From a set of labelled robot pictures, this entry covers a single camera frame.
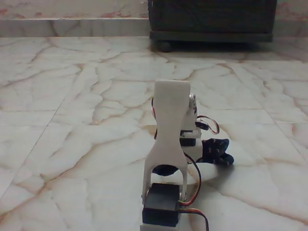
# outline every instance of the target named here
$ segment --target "wire bundle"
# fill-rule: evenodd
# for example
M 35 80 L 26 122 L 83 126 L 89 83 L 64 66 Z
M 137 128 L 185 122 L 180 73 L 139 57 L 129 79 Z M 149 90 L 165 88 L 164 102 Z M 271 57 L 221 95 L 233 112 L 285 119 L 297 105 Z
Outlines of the wire bundle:
M 199 176 L 199 183 L 198 183 L 198 188 L 196 190 L 196 192 L 194 193 L 194 195 L 192 196 L 192 198 L 187 201 L 187 202 L 183 202 L 183 201 L 179 201 L 180 205 L 183 206 L 183 207 L 187 207 L 187 206 L 190 206 L 197 198 L 198 194 L 199 194 L 199 191 L 201 189 L 201 182 L 202 182 L 202 179 L 201 179 L 201 172 L 200 172 L 200 169 L 198 167 L 198 165 L 196 164 L 196 162 L 189 156 L 187 155 L 186 153 L 184 153 L 184 155 L 186 156 L 186 158 L 188 158 L 192 164 L 195 166 L 197 172 L 198 172 L 198 176 Z M 180 213 L 189 213 L 189 214 L 198 214 L 202 217 L 204 217 L 205 219 L 205 230 L 206 231 L 209 231 L 209 225 L 208 225 L 208 220 L 205 216 L 205 214 L 203 212 L 201 212 L 199 209 L 196 209 L 196 208 L 186 208 L 186 209 L 180 209 Z

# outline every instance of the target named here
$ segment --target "wall skirting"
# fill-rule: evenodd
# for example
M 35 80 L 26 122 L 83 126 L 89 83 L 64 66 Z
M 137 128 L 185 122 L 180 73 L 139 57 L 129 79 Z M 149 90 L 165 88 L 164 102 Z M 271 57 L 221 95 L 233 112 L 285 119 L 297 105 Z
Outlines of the wall skirting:
M 0 20 L 0 37 L 148 36 L 144 18 Z M 307 37 L 308 21 L 276 20 L 275 37 Z

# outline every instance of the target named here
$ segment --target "white plastic bracket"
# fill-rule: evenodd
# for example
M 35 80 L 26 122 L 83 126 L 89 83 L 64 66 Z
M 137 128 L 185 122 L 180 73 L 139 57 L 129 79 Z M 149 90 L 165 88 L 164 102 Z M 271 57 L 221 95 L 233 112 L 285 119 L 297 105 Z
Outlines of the white plastic bracket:
M 187 188 L 187 160 L 180 145 L 180 131 L 189 107 L 190 84 L 187 81 L 155 82 L 154 108 L 157 122 L 156 142 L 144 164 L 142 203 L 151 185 L 151 173 L 158 165 L 177 167 L 183 175 L 181 200 Z

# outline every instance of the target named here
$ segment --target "wall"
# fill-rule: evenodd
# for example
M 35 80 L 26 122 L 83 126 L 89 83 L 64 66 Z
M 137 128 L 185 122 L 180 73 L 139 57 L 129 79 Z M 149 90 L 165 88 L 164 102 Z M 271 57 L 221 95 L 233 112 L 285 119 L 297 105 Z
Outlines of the wall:
M 308 20 L 308 0 L 278 0 L 277 19 Z M 147 0 L 0 0 L 0 19 L 144 18 Z

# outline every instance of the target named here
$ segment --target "marble floor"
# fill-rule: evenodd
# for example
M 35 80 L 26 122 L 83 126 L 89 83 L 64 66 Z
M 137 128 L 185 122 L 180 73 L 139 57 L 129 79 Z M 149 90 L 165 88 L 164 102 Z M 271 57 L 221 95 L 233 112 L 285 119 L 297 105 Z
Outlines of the marble floor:
M 0 231 L 138 231 L 156 79 L 190 81 L 231 141 L 233 171 L 199 164 L 210 230 L 308 231 L 304 38 L 173 53 L 147 38 L 0 39 Z

